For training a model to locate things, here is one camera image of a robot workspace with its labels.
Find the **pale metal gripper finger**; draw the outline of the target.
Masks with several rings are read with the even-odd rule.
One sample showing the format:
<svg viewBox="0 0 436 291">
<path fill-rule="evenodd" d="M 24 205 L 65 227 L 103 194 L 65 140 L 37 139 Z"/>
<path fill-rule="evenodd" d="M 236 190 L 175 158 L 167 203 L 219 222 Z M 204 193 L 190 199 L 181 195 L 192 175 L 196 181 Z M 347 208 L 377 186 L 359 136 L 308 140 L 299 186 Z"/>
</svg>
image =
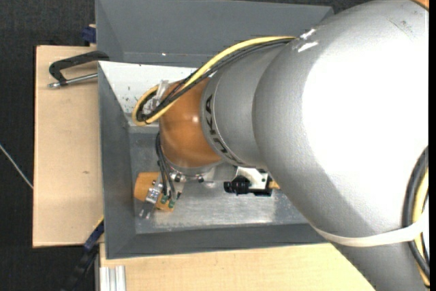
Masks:
<svg viewBox="0 0 436 291">
<path fill-rule="evenodd" d="M 155 208 L 159 195 L 161 194 L 161 183 L 155 182 L 154 186 L 149 189 L 145 200 L 145 218 L 149 219 Z"/>
<path fill-rule="evenodd" d="M 144 202 L 142 204 L 142 207 L 139 212 L 140 218 L 147 218 L 150 216 L 151 211 L 154 209 L 154 193 L 153 190 L 148 190 Z"/>
</svg>

